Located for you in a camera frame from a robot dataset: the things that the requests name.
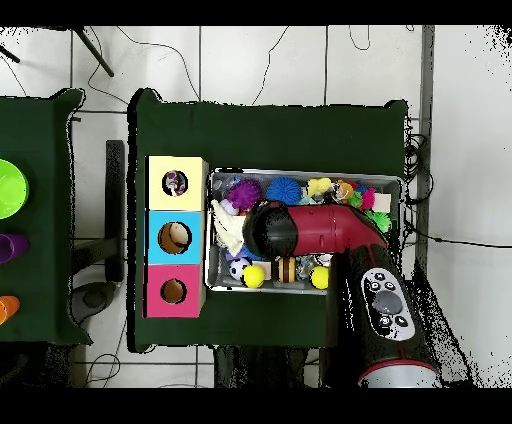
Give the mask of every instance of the purple object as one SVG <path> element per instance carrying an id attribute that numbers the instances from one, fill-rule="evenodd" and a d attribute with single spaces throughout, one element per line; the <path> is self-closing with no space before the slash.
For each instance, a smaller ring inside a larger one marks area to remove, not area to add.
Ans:
<path id="1" fill-rule="evenodd" d="M 28 248 L 27 237 L 19 234 L 0 234 L 0 264 L 23 255 Z"/>
<path id="2" fill-rule="evenodd" d="M 258 181 L 244 180 L 228 191 L 226 199 L 233 202 L 235 209 L 247 210 L 263 199 L 263 191 Z"/>

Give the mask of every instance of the green bowl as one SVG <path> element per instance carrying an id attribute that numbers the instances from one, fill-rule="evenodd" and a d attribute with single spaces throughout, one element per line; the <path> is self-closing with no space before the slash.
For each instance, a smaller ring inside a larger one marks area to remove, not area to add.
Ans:
<path id="1" fill-rule="evenodd" d="M 28 198 L 25 175 L 11 162 L 0 159 L 0 219 L 18 212 Z"/>

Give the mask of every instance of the pink cube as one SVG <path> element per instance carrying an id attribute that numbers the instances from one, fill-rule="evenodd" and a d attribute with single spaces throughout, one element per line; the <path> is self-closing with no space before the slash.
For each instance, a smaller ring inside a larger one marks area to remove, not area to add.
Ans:
<path id="1" fill-rule="evenodd" d="M 164 290 L 166 282 L 173 285 L 168 292 Z M 177 293 L 183 296 L 174 298 L 171 303 L 169 298 L 165 299 L 164 291 L 171 296 Z M 204 300 L 202 265 L 148 266 L 145 318 L 198 318 Z"/>

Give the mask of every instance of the shape sorter box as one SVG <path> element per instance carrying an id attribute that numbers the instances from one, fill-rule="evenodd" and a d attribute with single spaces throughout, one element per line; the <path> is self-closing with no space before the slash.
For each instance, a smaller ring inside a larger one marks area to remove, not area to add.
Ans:
<path id="1" fill-rule="evenodd" d="M 200 157 L 147 156 L 147 187 L 150 210 L 202 211 L 206 196 L 208 164 Z M 181 172 L 187 181 L 179 196 L 164 192 L 163 178 L 170 171 Z"/>
<path id="2" fill-rule="evenodd" d="M 204 212 L 149 211 L 149 265 L 199 265 L 204 259 Z M 158 243 L 162 227 L 179 223 L 187 229 L 189 245 L 183 253 L 167 253 Z"/>
<path id="3" fill-rule="evenodd" d="M 198 318 L 206 298 L 203 265 L 149 265 L 147 272 L 144 318 Z M 166 282 L 178 280 L 184 289 L 179 303 L 169 303 L 162 296 Z"/>

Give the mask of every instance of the orange object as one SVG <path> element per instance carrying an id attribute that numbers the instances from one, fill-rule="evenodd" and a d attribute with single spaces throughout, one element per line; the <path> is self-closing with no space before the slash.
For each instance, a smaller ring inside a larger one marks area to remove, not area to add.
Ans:
<path id="1" fill-rule="evenodd" d="M 20 301 L 16 296 L 0 296 L 0 325 L 12 317 L 20 309 Z"/>

